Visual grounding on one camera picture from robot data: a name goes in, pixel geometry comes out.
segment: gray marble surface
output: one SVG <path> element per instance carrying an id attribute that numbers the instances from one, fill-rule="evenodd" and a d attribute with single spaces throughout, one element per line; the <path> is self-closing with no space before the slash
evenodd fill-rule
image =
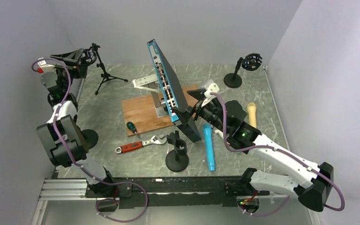
<path id="1" fill-rule="evenodd" d="M 240 88 L 231 89 L 224 85 L 223 77 L 234 71 L 235 65 L 174 65 L 182 86 L 196 84 L 201 86 L 207 79 L 213 79 L 220 88 L 225 101 L 238 100 L 245 107 L 249 102 L 257 106 L 257 128 L 281 146 L 286 146 L 285 138 L 279 123 L 277 111 L 271 97 L 266 77 L 261 68 L 256 71 L 241 69 L 239 75 L 243 84 Z M 99 135 L 97 145 L 90 149 L 88 157 L 108 169 L 114 177 L 158 177 L 158 176 L 227 176 L 242 175 L 248 168 L 256 168 L 268 173 L 283 174 L 263 160 L 244 153 L 232 153 L 225 149 L 223 140 L 213 135 L 213 147 L 216 171 L 210 172 L 207 165 L 204 140 L 192 143 L 180 132 L 180 137 L 187 142 L 189 165 L 186 170 L 175 173 L 166 168 L 165 156 L 172 150 L 169 144 L 148 145 L 139 150 L 117 155 L 115 148 L 124 144 L 147 140 L 154 133 L 169 134 L 174 127 L 164 128 L 140 135 L 140 138 L 127 137 L 121 101 L 150 93 L 135 89 L 133 79 L 155 73 L 152 65 L 108 65 L 107 71 L 113 75 L 126 78 L 129 82 L 112 80 L 103 84 L 99 94 L 94 93 L 101 81 L 101 70 L 92 66 L 84 82 L 79 99 L 77 124 L 81 129 L 93 129 Z M 202 119 L 196 121 L 201 137 Z M 61 168 L 60 178 L 81 177 L 78 171 Z"/>

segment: table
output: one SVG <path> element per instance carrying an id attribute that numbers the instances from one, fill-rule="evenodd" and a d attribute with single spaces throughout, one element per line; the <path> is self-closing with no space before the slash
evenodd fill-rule
<path id="1" fill-rule="evenodd" d="M 242 86 L 231 89 L 224 85 L 226 74 L 234 72 L 235 65 L 172 65 L 183 87 L 196 84 L 200 87 L 206 80 L 213 79 L 220 88 L 225 101 L 238 100 L 244 106 L 255 102 L 257 106 L 257 128 L 281 146 L 286 147 L 284 134 L 278 118 L 269 85 L 260 67 L 256 71 L 241 69 Z M 155 132 L 127 137 L 121 101 L 150 93 L 136 89 L 131 81 L 155 73 L 152 65 L 107 65 L 107 72 L 113 76 L 128 79 L 129 82 L 112 80 L 95 91 L 101 81 L 101 69 L 89 68 L 79 99 L 77 125 L 81 129 L 93 129 L 99 135 L 97 145 L 90 149 L 89 158 L 103 165 L 113 177 L 171 177 L 171 176 L 228 176 L 242 175 L 248 168 L 256 168 L 267 173 L 284 174 L 263 160 L 244 153 L 232 153 L 225 149 L 223 140 L 213 135 L 216 171 L 210 172 L 207 165 L 202 125 L 207 123 L 198 119 L 196 125 L 202 141 L 192 143 L 180 132 L 180 137 L 188 147 L 189 165 L 186 170 L 175 173 L 166 168 L 165 157 L 173 149 L 169 144 L 149 145 L 142 149 L 117 155 L 115 148 L 127 143 L 146 140 L 154 133 L 169 134 L 176 128 L 168 127 Z M 73 168 L 61 168 L 59 178 L 79 178 L 81 174 Z"/>

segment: black stand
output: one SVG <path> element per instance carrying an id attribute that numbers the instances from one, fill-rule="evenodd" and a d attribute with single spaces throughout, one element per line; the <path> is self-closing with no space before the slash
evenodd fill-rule
<path id="1" fill-rule="evenodd" d="M 166 136 L 169 144 L 174 145 L 174 150 L 166 155 L 166 167 L 173 172 L 181 172 L 188 166 L 187 144 L 180 139 L 179 131 Z"/>
<path id="2" fill-rule="evenodd" d="M 122 79 L 122 78 L 119 78 L 119 77 L 116 77 L 116 76 L 111 76 L 109 73 L 107 73 L 107 71 L 105 70 L 105 66 L 104 66 L 104 63 L 101 61 L 101 58 L 100 58 L 100 55 L 98 54 L 98 48 L 100 46 L 95 44 L 95 43 L 92 43 L 92 49 L 94 52 L 96 52 L 96 55 L 97 55 L 97 58 L 98 58 L 98 61 L 99 63 L 96 64 L 97 67 L 100 67 L 102 70 L 103 70 L 103 73 L 101 74 L 101 77 L 103 78 L 103 80 L 100 82 L 100 85 L 98 86 L 97 88 L 97 91 L 94 93 L 95 95 L 98 94 L 98 91 L 100 90 L 100 87 L 103 83 L 107 82 L 107 81 L 110 81 L 110 80 L 114 80 L 114 79 L 119 79 L 119 80 L 123 80 L 125 82 L 128 82 L 127 79 Z"/>
<path id="3" fill-rule="evenodd" d="M 98 134 L 96 131 L 91 129 L 86 129 L 81 131 L 83 138 L 86 141 L 89 149 L 93 148 L 98 142 Z"/>
<path id="4" fill-rule="evenodd" d="M 262 57 L 260 54 L 252 53 L 245 58 L 240 58 L 235 67 L 234 73 L 229 73 L 224 77 L 224 84 L 229 88 L 239 88 L 242 85 L 242 78 L 237 74 L 241 65 L 242 68 L 249 71 L 255 71 L 259 68 Z"/>
<path id="5" fill-rule="evenodd" d="M 239 88 L 242 84 L 242 78 L 237 74 L 238 70 L 241 68 L 241 63 L 244 59 L 241 57 L 237 66 L 235 67 L 234 73 L 229 73 L 224 77 L 224 84 L 229 88 Z"/>

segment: round black base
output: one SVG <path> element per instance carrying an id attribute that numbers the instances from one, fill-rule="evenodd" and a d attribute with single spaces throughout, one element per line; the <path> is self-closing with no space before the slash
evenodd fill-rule
<path id="1" fill-rule="evenodd" d="M 224 77 L 224 84 L 229 88 L 239 88 L 242 84 L 242 78 L 237 74 L 235 75 L 234 79 L 234 73 L 227 74 Z"/>
<path id="2" fill-rule="evenodd" d="M 168 167 L 170 171 L 178 173 L 187 168 L 188 155 L 179 156 L 179 160 L 176 161 L 176 152 L 172 150 L 166 155 L 165 162 L 166 162 L 166 167 Z"/>
<path id="3" fill-rule="evenodd" d="M 98 134 L 96 131 L 91 129 L 86 129 L 82 131 L 82 135 L 89 149 L 93 148 L 97 144 Z"/>

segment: red wrench handle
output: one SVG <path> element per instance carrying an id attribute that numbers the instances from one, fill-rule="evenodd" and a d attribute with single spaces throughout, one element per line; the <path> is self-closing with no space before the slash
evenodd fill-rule
<path id="1" fill-rule="evenodd" d="M 134 151 L 136 149 L 139 149 L 142 146 L 143 146 L 142 142 L 135 142 L 135 143 L 125 144 L 121 146 L 121 149 L 122 149 L 122 153 L 126 153 L 129 151 Z"/>

